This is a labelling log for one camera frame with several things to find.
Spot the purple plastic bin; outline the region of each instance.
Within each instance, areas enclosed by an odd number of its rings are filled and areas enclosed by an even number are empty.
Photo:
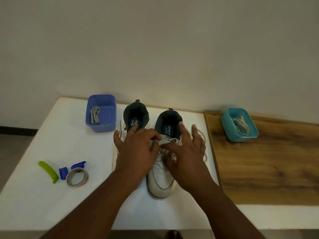
[[[100,108],[98,125],[91,124],[91,108]],[[85,123],[95,132],[111,132],[115,129],[116,100],[113,95],[92,95],[87,100]]]

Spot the blue clip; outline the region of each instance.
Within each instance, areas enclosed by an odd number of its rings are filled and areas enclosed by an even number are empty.
[[[64,167],[62,169],[59,169],[59,172],[60,172],[60,178],[63,180],[63,179],[66,179],[66,176],[68,175],[68,168],[67,167]]]
[[[86,163],[86,161],[83,161],[83,162],[74,164],[74,165],[72,165],[71,170],[72,170],[72,169],[75,169],[75,168],[82,168],[82,169],[84,169],[84,164],[85,164],[85,163]]]

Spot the wood grain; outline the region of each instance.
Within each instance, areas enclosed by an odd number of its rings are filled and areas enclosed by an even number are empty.
[[[228,140],[205,112],[220,186],[235,204],[319,205],[319,125],[252,117],[259,136]]]

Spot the forearm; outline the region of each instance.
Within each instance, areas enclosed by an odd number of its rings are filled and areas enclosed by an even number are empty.
[[[265,239],[213,180],[192,195],[207,215],[217,239]]]
[[[121,171],[113,172],[92,194],[42,239],[106,238],[123,202],[135,189]]]

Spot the tape roll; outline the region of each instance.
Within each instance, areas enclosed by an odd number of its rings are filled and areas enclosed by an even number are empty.
[[[72,179],[74,177],[74,175],[76,175],[77,173],[83,173],[83,179],[77,183],[77,184],[73,184],[72,183]],[[82,169],[82,168],[75,168],[72,169],[68,175],[66,176],[66,183],[70,186],[82,186],[84,185],[87,181],[89,180],[89,174],[86,172],[86,170]]]

